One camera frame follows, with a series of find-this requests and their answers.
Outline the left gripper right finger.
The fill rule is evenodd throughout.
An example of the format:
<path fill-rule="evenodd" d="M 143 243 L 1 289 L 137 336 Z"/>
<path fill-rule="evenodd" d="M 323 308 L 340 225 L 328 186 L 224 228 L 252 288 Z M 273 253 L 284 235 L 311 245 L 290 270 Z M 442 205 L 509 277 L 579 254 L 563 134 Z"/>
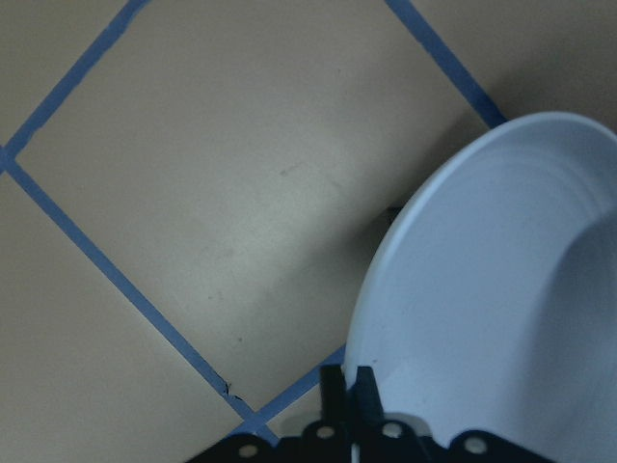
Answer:
<path fill-rule="evenodd" d="M 358 429 L 374 428 L 384 420 L 381 402 L 373 369 L 357 367 L 354 384 L 354 422 Z"/>

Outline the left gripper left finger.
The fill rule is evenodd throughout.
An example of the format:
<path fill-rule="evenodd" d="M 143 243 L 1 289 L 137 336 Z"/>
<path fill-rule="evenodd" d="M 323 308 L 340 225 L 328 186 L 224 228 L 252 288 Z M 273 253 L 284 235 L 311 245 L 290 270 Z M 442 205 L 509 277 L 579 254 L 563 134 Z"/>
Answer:
<path fill-rule="evenodd" d="M 325 366 L 320 369 L 321 434 L 348 434 L 346 383 L 341 367 Z"/>

